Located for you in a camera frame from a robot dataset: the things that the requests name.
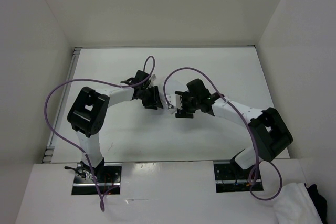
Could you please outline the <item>white skirt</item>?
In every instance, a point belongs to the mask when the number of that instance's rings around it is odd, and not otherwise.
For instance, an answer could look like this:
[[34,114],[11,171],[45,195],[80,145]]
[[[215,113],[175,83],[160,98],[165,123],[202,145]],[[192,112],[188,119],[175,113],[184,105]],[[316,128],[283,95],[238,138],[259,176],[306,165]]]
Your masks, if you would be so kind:
[[[165,99],[164,92],[163,92],[164,81],[165,81],[165,77],[160,77],[156,83],[159,89],[159,94],[160,94],[160,99],[163,105],[163,109],[168,111],[170,114],[175,114],[176,109],[168,109],[167,107],[166,99]],[[186,91],[187,86],[185,84],[178,82],[177,80],[169,78],[169,80],[166,83],[165,90],[166,90],[166,96],[167,96],[169,94],[175,94],[175,91]]]

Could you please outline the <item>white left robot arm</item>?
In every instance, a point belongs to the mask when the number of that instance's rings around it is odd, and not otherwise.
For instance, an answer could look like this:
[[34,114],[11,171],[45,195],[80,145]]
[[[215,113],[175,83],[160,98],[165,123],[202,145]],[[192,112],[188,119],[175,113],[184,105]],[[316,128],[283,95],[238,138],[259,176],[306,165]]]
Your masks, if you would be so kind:
[[95,90],[84,87],[72,105],[67,120],[76,132],[82,151],[81,167],[93,182],[103,179],[104,157],[101,153],[99,131],[102,129],[108,108],[122,102],[141,100],[146,109],[162,109],[155,75],[138,70],[134,77],[117,86]]

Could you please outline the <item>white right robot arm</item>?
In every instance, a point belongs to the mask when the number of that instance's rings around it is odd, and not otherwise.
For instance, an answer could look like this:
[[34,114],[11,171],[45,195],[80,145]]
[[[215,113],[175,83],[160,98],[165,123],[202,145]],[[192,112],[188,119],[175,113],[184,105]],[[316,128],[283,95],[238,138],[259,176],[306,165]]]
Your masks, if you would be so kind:
[[254,109],[230,101],[217,92],[211,94],[201,79],[189,82],[186,91],[175,91],[172,105],[176,108],[176,118],[192,118],[200,110],[247,129],[252,146],[231,159],[230,172],[235,178],[243,178],[249,168],[259,162],[273,161],[293,142],[291,133],[276,109]]

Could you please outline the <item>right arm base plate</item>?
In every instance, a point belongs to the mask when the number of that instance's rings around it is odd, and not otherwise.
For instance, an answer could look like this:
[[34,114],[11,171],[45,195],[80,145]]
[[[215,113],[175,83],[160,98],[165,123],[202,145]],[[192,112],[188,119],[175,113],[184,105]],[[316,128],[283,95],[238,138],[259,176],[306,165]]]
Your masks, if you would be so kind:
[[243,170],[230,161],[214,162],[214,177],[217,193],[236,193],[250,190],[248,176],[251,167]]

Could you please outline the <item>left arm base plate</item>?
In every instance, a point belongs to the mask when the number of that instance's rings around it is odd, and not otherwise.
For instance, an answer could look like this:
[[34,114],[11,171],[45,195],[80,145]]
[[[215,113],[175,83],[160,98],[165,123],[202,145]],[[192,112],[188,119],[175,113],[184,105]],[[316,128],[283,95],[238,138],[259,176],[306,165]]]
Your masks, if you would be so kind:
[[[71,194],[78,195],[97,195],[96,186],[91,172],[85,170],[81,164],[76,168],[68,166],[65,169],[75,172]],[[97,186],[102,195],[119,195],[121,187],[122,164],[105,163],[102,172],[96,175]]]

